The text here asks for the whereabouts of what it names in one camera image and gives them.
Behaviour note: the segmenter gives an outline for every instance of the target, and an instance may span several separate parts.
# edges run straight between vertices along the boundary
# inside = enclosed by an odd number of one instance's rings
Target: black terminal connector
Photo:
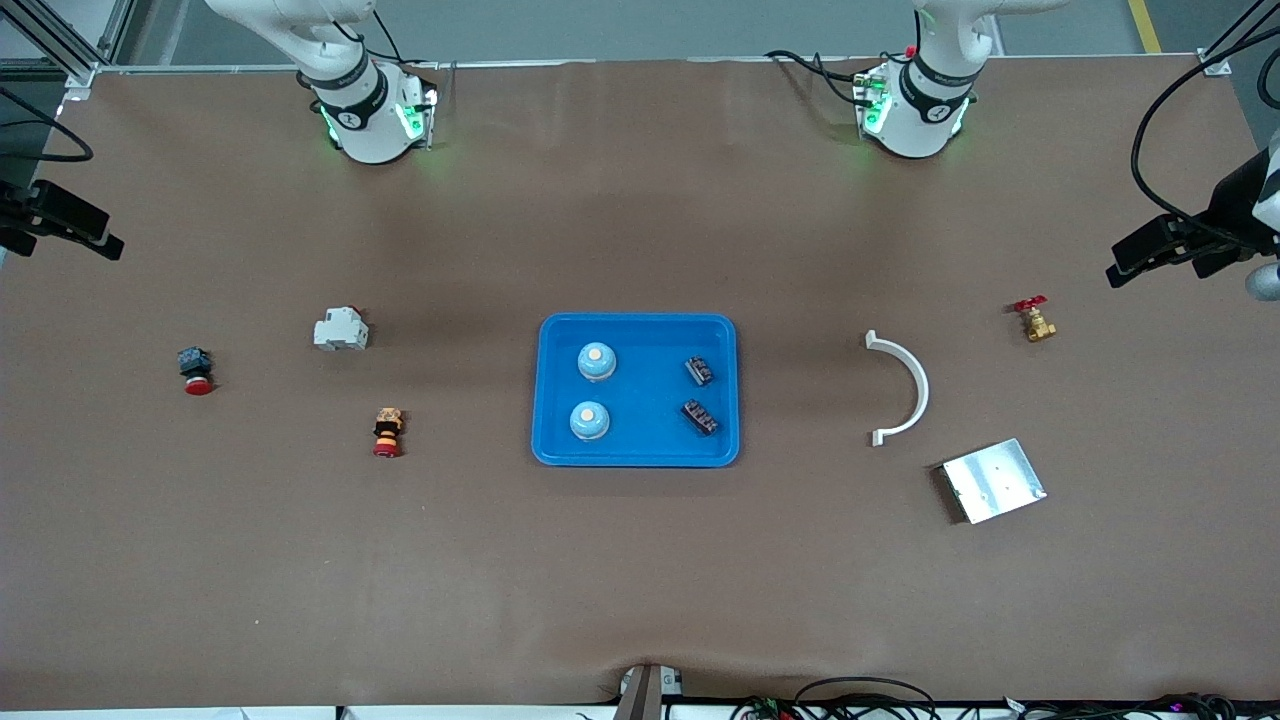
[[[712,374],[712,369],[707,366],[707,361],[699,355],[694,355],[689,360],[685,360],[685,368],[689,369],[689,374],[694,377],[694,382],[698,387],[701,387],[716,379]]]
[[[716,421],[716,418],[712,418],[712,414],[708,413],[707,409],[703,407],[703,404],[696,400],[686,402],[680,411],[685,415],[685,418],[689,418],[689,421],[692,423],[694,427],[698,428],[698,432],[704,436],[709,436],[719,428],[719,423]]]

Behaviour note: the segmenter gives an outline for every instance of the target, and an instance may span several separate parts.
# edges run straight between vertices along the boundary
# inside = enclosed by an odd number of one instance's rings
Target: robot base
[[[965,100],[952,113],[954,119],[941,123],[927,123],[919,110],[913,108],[901,94],[891,88],[899,87],[899,74],[905,64],[888,61],[859,76],[854,87],[854,97],[867,100],[870,108],[856,108],[858,132],[864,138],[874,138],[886,150],[904,158],[928,158],[937,154],[960,132],[960,120],[969,101]]]
[[[329,140],[352,160],[370,165],[390,163],[413,147],[431,147],[435,131],[435,87],[424,90],[422,78],[397,65],[375,63],[387,76],[387,100],[364,129],[349,129],[321,113]]]

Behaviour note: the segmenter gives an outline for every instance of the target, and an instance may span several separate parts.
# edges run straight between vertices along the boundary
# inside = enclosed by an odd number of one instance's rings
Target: metal frame
[[[108,64],[99,49],[81,37],[44,0],[0,0],[0,13],[67,73],[68,85],[88,87],[93,72]]]

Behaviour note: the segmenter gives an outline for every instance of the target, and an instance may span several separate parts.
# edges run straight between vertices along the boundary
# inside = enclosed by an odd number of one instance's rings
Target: blue tray
[[[577,372],[588,342],[617,354],[613,375],[593,383]],[[685,360],[700,355],[716,379],[698,387]],[[581,441],[568,429],[573,406],[594,400],[609,432]],[[719,421],[703,436],[680,407],[696,400]],[[588,468],[722,468],[737,457],[737,333],[723,315],[559,313],[538,341],[534,455],[548,465]]]

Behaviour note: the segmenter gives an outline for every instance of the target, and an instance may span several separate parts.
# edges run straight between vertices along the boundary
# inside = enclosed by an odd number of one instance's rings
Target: white plastic block
[[[316,323],[314,342],[320,350],[364,350],[369,342],[369,325],[355,307],[330,307],[324,320]]]

